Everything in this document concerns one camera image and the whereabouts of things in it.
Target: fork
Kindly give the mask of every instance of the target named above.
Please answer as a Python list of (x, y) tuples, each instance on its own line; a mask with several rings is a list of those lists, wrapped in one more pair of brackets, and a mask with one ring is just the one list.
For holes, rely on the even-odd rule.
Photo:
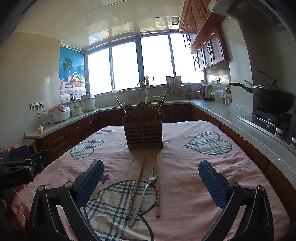
[(149, 186), (150, 183), (154, 182), (158, 177), (158, 169), (156, 168), (156, 165), (152, 165), (151, 166), (151, 176), (149, 176), (149, 181), (147, 183), (147, 185), (145, 186), (144, 188), (144, 191), (140, 197), (140, 200), (135, 208), (135, 211), (133, 212), (133, 215), (131, 217), (131, 219), (128, 221), (128, 227), (131, 227), (133, 226), (135, 220), (136, 220), (136, 217), (138, 215), (138, 212), (140, 210), (140, 207), (141, 207), (141, 204), (142, 204), (142, 201), (144, 199), (144, 196), (145, 196), (145, 192), (147, 190), (147, 187)]

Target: power cord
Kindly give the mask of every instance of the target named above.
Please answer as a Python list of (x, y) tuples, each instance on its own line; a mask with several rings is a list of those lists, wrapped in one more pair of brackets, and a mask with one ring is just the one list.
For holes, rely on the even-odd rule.
[(40, 120), (42, 120), (42, 119), (40, 118), (40, 115), (39, 115), (39, 111), (38, 111), (38, 104), (36, 104), (36, 105), (35, 105), (35, 107), (36, 107), (36, 109), (37, 109), (37, 112), (38, 112), (39, 119), (40, 119)]
[(40, 104), (40, 106), (42, 107), (42, 110), (44, 111), (44, 113), (45, 113), (47, 116), (49, 116), (49, 115), (45, 112), (45, 110), (43, 109), (43, 104)]

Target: lid handle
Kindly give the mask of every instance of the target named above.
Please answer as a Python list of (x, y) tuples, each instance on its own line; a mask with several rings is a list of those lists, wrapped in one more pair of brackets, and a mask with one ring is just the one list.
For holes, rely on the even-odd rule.
[[(263, 71), (260, 71), (260, 70), (256, 70), (258, 73), (261, 73), (261, 74), (265, 74), (267, 75), (269, 78), (271, 78), (267, 73), (263, 72)], [(279, 80), (279, 79), (276, 79), (274, 80), (273, 78), (271, 78), (272, 80), (272, 85), (277, 85), (276, 82)]]

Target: human hand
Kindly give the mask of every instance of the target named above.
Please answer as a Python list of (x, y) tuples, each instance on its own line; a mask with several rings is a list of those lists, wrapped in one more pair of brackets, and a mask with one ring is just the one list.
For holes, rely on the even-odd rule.
[[(22, 190), (25, 186), (21, 185), (15, 188), (15, 190)], [(0, 210), (1, 212), (5, 212), (7, 210), (6, 202), (0, 198)], [(26, 226), (26, 218), (24, 216), (24, 209), (21, 204), (20, 196), (18, 192), (14, 191), (11, 212), (13, 216), (9, 218), (9, 221), (16, 230), (24, 230)]]

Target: window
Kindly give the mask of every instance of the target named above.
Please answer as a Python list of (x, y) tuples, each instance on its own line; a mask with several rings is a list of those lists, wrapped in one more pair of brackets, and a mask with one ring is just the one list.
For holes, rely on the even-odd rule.
[(149, 84), (165, 84), (166, 76), (174, 76), (168, 36), (141, 38), (141, 44), (144, 75), (149, 77)]
[(136, 42), (112, 47), (115, 89), (135, 88), (139, 82)]
[(194, 68), (193, 55), (184, 47), (181, 34), (171, 34), (172, 49), (174, 54), (176, 75), (180, 75), (183, 83), (196, 83), (204, 80), (204, 73)]
[(94, 95), (112, 90), (109, 49), (89, 55), (89, 87)]
[(203, 71), (194, 55), (185, 49), (182, 34), (133, 39), (88, 56), (89, 88), (92, 94), (135, 88), (149, 77), (150, 85), (166, 83), (166, 76), (180, 75), (183, 83), (200, 83)]

